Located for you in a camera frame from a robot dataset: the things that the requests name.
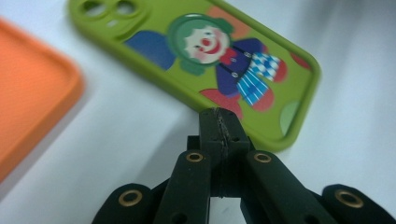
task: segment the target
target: blue checkered pattern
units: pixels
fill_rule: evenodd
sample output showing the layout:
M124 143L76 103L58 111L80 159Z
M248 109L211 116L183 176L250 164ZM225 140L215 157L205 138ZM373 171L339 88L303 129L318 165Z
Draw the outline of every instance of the blue checkered pattern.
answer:
M249 105L257 103L269 89L259 76L273 81L279 62L277 57L268 54L253 54L248 70L237 83L239 92Z
M279 63L280 60L277 57L264 53L255 53L252 56L249 70L273 81Z

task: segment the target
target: screw hole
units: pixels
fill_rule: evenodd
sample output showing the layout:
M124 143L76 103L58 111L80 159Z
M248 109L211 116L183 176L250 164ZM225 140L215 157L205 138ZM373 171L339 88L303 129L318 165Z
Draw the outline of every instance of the screw hole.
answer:
M306 216L304 221L306 224L319 224L320 223L319 220L312 215Z
M134 4L129 1L119 1L117 3L117 12L124 16L129 16L135 12Z
M173 224L184 224L187 223L187 216L182 213L177 213L172 216Z
M119 203L124 207L137 205L142 201L143 194L137 189L130 189L124 191L119 197Z
M83 8L85 14L89 17L96 17L105 12L106 7L95 1L87 1L84 3Z
M364 202L360 197L344 189L337 190L335 192L335 198L349 207L361 208L364 206Z
M257 153L256 155L254 155L254 160L263 162L263 163L267 163L267 162L270 162L272 159L270 156L268 156L264 153Z

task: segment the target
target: white surface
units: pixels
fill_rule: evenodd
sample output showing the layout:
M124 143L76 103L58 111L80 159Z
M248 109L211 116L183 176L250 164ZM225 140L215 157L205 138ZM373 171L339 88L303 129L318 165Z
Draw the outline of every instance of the white surface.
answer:
M396 1L230 0L310 52L322 68L295 144L277 155L317 193L345 184L396 217ZM0 223L91 223L110 192L167 178L197 113L79 34L65 1L2 0L0 15L68 55L86 90L0 184ZM213 199L211 223L244 223Z

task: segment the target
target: clown illustration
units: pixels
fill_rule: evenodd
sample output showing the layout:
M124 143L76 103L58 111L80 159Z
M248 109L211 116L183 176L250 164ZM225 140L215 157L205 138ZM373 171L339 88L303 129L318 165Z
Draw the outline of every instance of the clown illustration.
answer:
M241 115L239 98L257 111L265 111L274 94L265 83L282 81L286 64L267 52L257 38L233 41L233 27L224 19L190 14L175 20L167 34L171 50L181 59L183 70L201 75L215 67L218 88L201 94L218 105Z

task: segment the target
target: black plastic part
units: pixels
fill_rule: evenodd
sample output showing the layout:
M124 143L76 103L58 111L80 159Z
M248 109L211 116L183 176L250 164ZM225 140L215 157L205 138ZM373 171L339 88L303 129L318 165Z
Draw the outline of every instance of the black plastic part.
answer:
M337 223L274 154L247 154L247 180L272 224Z
M212 158L211 196L241 197L241 161L250 151L250 140L238 117L229 110L211 108L200 113L199 121L200 149Z
M168 180L154 224L208 222L210 157L201 150L180 154Z
M152 196L150 189L137 184L114 190L96 214L93 224L146 224Z
M340 223L347 224L395 224L396 220L366 195L344 185L326 187L322 200Z

